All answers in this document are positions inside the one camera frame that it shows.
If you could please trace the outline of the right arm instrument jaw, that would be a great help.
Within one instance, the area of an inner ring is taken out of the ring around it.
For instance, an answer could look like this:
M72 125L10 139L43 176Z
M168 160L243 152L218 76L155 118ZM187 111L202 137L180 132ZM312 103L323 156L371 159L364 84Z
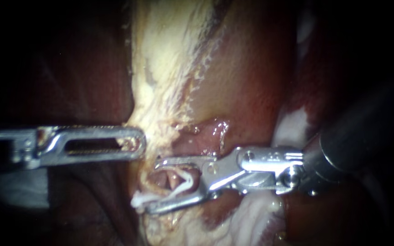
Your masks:
M169 198L161 197L160 195L153 193L142 193L142 205L144 205L145 212L148 214L163 215L195 206L216 198L218 198L218 191L209 193L195 191L190 194Z
M193 169L203 170L206 164L210 164L218 160L216 156L181 156L181 157L167 157L156 159L154 170L164 169L169 167L182 167L187 166Z

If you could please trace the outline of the left arm instrument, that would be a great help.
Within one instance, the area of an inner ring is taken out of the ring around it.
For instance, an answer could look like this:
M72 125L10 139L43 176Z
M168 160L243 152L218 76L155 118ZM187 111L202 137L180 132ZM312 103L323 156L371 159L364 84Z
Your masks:
M0 129L0 170L54 166L55 127Z

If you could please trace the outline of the right arm instrument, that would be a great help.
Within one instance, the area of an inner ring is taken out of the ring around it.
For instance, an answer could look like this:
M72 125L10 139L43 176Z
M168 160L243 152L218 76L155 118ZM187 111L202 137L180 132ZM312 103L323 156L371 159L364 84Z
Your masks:
M214 199L226 189L241 194L262 190L290 193L301 183L303 164L303 152L294 147L237 147L201 167L202 196Z

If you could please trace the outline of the left arm instrument jaw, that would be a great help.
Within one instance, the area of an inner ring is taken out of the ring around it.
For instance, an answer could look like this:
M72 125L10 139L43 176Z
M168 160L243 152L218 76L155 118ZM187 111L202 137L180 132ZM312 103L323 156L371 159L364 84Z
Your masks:
M92 149L68 151L70 142L96 142L122 140L117 149ZM104 161L136 160L145 153L146 137L141 129L133 127L70 127L53 131L46 147L41 151L42 167L84 164Z

